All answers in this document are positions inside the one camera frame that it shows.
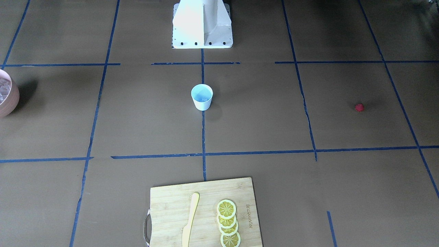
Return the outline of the pile of ice cubes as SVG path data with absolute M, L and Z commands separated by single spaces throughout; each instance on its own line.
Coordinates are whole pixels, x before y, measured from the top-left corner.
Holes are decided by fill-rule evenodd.
M 12 81 L 7 78 L 0 78 L 0 103 L 2 104 L 12 90 Z

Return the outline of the lemon slice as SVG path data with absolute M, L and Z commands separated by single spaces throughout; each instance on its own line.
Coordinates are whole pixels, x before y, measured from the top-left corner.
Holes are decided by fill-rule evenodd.
M 217 217 L 218 226 L 224 229 L 230 229 L 234 227 L 236 222 L 237 222 L 236 216 L 233 216 L 230 219 L 225 219 L 221 216 Z
M 240 233 L 236 232 L 232 235 L 221 234 L 222 247 L 239 247 L 241 242 Z
M 232 200 L 224 199 L 218 202 L 216 210 L 220 218 L 228 220 L 235 217 L 237 207 Z
M 219 224 L 218 228 L 222 235 L 232 236 L 237 233 L 239 229 L 239 223 L 235 222 L 235 224 L 233 224 L 230 228 L 224 228 L 223 225 Z

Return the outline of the lemon slice bottom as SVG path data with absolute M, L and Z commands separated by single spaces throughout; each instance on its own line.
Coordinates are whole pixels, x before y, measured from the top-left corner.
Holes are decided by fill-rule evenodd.
M 236 232 L 232 235 L 221 234 L 222 247 L 239 247 L 241 242 L 240 233 Z

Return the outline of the lemon slice top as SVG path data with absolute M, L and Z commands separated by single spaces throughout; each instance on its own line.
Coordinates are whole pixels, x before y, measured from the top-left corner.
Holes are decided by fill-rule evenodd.
M 228 220 L 235 217 L 237 207 L 232 200 L 224 199 L 218 202 L 216 210 L 220 218 Z

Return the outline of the yellow plastic knife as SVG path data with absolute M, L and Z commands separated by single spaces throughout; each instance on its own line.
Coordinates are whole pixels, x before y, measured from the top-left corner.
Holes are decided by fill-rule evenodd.
M 198 192 L 194 192 L 191 196 L 191 203 L 189 208 L 189 216 L 188 216 L 188 222 L 182 229 L 182 238 L 181 238 L 181 245 L 182 247 L 188 247 L 191 237 L 191 229 L 193 225 L 193 219 L 195 217 L 196 209 L 199 203 L 200 195 Z

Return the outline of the light blue plastic cup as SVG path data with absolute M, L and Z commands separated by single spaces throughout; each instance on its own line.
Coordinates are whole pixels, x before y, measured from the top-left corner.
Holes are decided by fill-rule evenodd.
M 198 84 L 191 90 L 191 97 L 196 109 L 205 111 L 210 108 L 213 89 L 204 83 Z

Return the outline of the red strawberry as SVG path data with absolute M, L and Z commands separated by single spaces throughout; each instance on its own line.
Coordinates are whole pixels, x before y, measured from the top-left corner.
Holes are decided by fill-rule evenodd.
M 364 111 L 364 105 L 362 104 L 362 103 L 359 103 L 359 104 L 356 104 L 355 105 L 355 110 L 357 111 L 357 112 L 362 112 L 362 111 Z

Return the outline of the bamboo cutting board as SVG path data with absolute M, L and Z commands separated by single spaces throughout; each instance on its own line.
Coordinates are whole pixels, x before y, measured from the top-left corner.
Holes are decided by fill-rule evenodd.
M 221 232 L 217 223 L 216 206 L 224 199 L 232 200 L 239 223 L 240 247 L 261 247 L 257 204 L 252 178 L 152 187 L 150 207 L 144 220 L 144 235 L 148 247 L 182 247 L 182 229 L 188 222 L 191 196 L 200 195 L 189 247 L 221 247 Z

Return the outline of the pink bowl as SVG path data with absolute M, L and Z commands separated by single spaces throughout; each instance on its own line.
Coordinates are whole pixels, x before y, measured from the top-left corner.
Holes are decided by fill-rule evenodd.
M 3 69 L 0 70 L 0 78 L 7 78 L 11 79 L 12 81 L 12 90 L 6 100 L 0 105 L 0 117 L 6 117 L 8 114 L 12 113 L 14 109 L 17 107 L 19 99 L 20 99 L 20 93 L 17 86 L 17 83 L 10 77 L 10 75 L 4 71 Z

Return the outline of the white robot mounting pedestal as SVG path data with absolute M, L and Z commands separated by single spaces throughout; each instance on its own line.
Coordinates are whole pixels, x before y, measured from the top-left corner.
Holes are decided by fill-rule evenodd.
M 222 0 L 181 0 L 174 5 L 173 49 L 226 49 L 233 46 L 230 6 Z

